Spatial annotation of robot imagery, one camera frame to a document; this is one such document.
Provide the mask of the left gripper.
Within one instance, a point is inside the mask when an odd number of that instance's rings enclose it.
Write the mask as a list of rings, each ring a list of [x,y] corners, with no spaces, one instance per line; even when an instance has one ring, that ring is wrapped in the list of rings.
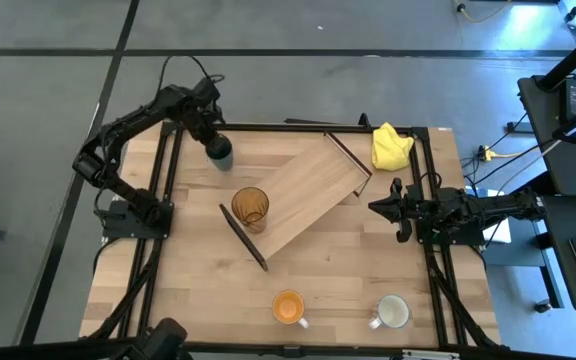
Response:
[[[182,113],[183,127],[204,146],[206,153],[211,152],[212,142],[223,137],[215,128],[216,122],[223,123],[224,119],[221,108],[215,102],[203,108],[188,108]]]

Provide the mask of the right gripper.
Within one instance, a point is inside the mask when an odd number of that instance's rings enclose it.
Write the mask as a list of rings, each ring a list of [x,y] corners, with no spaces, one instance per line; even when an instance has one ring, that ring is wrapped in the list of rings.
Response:
[[[418,185],[403,186],[402,179],[395,177],[391,184],[391,194],[384,199],[375,200],[368,207],[390,223],[398,223],[396,238],[405,243],[412,235],[411,221],[419,217],[421,189]]]

